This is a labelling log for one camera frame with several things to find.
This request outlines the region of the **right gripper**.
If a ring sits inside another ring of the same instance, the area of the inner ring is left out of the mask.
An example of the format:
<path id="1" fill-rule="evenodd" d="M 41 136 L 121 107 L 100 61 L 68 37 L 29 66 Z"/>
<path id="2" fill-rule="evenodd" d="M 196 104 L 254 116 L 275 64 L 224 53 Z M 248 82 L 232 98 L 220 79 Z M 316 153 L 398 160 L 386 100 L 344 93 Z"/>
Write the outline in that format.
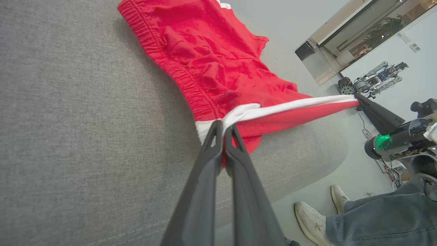
<path id="1" fill-rule="evenodd" d="M 379 132 L 378 136 L 365 143 L 365 152 L 369 157 L 392 161 L 428 152 L 437 153 L 437 114 L 404 123 L 403 118 L 362 94 L 355 94 L 354 97 Z"/>

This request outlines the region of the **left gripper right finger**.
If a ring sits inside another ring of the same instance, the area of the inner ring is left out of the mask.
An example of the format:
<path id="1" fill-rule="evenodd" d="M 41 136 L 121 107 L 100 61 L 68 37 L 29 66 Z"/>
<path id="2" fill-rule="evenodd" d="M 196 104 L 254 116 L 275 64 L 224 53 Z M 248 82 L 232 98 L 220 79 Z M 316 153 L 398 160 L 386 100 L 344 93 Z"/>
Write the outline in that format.
<path id="1" fill-rule="evenodd" d="M 225 162 L 232 179 L 234 246 L 301 246 L 284 236 L 236 125 L 225 131 Z"/>

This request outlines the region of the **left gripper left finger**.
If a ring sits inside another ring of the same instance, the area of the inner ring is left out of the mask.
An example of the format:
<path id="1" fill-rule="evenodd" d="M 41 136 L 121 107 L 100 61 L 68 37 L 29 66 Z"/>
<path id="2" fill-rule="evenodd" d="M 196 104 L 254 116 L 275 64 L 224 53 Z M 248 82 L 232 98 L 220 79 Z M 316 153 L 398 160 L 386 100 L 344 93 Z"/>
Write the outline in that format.
<path id="1" fill-rule="evenodd" d="M 160 246 L 214 246 L 216 178 L 223 155 L 223 124 L 214 121 L 200 148 Z"/>

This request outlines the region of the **red shorts with white stripe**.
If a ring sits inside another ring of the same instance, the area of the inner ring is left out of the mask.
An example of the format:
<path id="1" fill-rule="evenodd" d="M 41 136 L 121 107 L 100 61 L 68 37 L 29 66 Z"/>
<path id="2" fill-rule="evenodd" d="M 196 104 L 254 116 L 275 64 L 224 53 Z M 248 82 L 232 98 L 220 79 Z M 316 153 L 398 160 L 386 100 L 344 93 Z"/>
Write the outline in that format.
<path id="1" fill-rule="evenodd" d="M 179 87 L 200 142 L 214 121 L 237 125 L 248 153 L 265 134 L 358 106 L 353 95 L 311 97 L 261 61 L 269 41 L 220 0 L 122 0 L 118 11 L 146 55 Z"/>

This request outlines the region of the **white sneaker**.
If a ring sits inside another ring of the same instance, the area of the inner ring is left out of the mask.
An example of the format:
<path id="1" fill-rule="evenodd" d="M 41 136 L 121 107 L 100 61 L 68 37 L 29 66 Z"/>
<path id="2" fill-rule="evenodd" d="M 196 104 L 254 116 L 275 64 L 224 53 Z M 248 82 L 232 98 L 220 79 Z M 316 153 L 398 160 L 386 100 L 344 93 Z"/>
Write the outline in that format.
<path id="1" fill-rule="evenodd" d="M 334 246 L 326 235 L 326 216 L 305 202 L 296 202 L 295 216 L 303 234 L 317 246 Z"/>
<path id="2" fill-rule="evenodd" d="M 337 213 L 339 215 L 344 214 L 344 207 L 350 199 L 345 195 L 343 190 L 337 184 L 331 186 L 330 192 L 334 206 L 337 209 Z"/>

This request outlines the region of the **glass window partition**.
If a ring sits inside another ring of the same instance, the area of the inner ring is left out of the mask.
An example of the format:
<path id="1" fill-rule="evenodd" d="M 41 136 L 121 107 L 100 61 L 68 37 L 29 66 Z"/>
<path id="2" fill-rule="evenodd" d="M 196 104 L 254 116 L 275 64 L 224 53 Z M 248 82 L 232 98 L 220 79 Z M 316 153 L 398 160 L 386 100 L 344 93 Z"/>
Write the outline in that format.
<path id="1" fill-rule="evenodd" d="M 296 50 L 300 60 L 321 52 L 332 77 L 437 6 L 437 0 L 351 0 Z"/>

